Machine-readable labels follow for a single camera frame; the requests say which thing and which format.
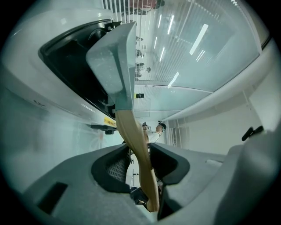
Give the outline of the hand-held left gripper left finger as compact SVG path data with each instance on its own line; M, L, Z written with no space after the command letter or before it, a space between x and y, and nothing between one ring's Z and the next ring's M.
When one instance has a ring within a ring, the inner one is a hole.
M23 193L31 213L45 225L148 225L124 178L129 148L110 146L69 158Z

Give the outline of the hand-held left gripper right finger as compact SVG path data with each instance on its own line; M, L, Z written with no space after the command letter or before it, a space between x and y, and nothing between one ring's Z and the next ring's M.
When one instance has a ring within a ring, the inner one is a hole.
M249 224L280 173L281 135L255 135L225 156L152 144L151 160L164 184L158 224Z

